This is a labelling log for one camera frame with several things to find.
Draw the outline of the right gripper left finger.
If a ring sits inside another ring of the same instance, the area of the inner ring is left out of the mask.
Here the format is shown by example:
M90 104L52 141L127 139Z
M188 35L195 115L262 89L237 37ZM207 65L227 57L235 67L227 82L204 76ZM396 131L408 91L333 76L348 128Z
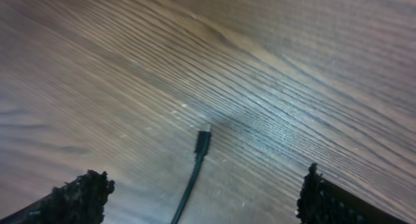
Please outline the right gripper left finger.
M100 224L115 182L94 170L1 219L1 224Z

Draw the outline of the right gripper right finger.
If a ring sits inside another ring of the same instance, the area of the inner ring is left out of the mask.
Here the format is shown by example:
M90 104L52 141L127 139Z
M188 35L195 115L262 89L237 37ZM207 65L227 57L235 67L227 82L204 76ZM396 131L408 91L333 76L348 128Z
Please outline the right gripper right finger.
M406 224L326 180L312 163L296 202L301 224Z

